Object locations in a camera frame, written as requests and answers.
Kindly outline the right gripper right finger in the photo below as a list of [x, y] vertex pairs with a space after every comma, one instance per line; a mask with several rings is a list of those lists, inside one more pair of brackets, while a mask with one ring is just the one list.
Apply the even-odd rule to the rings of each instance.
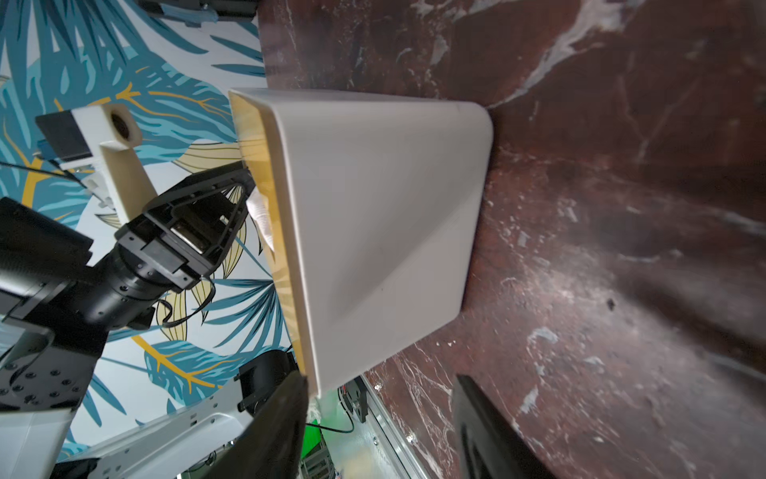
[[452, 412], [463, 478], [535, 479], [554, 476], [468, 375], [456, 376]]

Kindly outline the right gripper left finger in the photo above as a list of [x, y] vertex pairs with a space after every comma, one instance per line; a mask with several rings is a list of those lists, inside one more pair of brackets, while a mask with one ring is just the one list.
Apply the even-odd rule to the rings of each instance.
[[293, 371], [259, 409], [235, 446], [213, 465], [207, 477], [297, 477], [307, 409], [307, 379]]

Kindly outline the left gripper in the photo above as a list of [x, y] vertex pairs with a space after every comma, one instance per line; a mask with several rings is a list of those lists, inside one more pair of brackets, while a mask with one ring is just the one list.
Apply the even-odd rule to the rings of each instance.
[[176, 293], [215, 272], [247, 219], [255, 180], [242, 161], [195, 173], [115, 233], [129, 270]]

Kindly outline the yellow wooden lid bottom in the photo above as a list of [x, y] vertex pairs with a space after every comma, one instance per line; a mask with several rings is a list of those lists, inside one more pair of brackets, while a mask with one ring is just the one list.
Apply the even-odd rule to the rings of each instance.
[[300, 371], [313, 374], [286, 157], [273, 109], [245, 90], [229, 93], [241, 155], [257, 187], [255, 222]]

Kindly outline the white tissue box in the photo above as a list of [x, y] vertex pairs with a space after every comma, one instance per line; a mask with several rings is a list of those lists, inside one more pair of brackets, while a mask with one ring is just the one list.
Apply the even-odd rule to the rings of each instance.
[[323, 395], [458, 317], [493, 122], [466, 101], [241, 90], [277, 118], [313, 359], [305, 376]]

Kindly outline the orange tissue pack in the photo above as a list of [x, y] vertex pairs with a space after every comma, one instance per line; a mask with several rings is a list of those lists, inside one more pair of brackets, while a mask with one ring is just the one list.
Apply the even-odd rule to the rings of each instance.
[[259, 191], [259, 189], [254, 188], [245, 204], [247, 205], [249, 216], [257, 225], [261, 239], [268, 247], [269, 252], [274, 253], [273, 232], [271, 229], [267, 198]]

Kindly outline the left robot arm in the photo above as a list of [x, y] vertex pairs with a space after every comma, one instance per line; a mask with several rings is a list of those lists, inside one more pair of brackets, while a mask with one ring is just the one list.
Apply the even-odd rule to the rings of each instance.
[[213, 451], [213, 478], [294, 478], [307, 385], [284, 351], [242, 366], [220, 392], [82, 458], [59, 463], [114, 331], [145, 331], [169, 291], [207, 279], [231, 249], [255, 181], [243, 163], [186, 177], [117, 231], [91, 265], [89, 238], [6, 198], [1, 202], [1, 320], [16, 332], [1, 357], [5, 478], [161, 478]]

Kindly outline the black plastic toolbox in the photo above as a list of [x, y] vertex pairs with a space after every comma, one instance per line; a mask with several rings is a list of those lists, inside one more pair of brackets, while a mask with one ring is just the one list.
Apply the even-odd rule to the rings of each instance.
[[148, 15], [199, 27], [203, 23], [251, 22], [259, 0], [136, 0]]

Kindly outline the aluminium front rail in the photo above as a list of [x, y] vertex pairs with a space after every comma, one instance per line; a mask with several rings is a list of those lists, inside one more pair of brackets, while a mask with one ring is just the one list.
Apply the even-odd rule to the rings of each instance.
[[337, 478], [427, 478], [424, 466], [362, 375], [314, 399]]

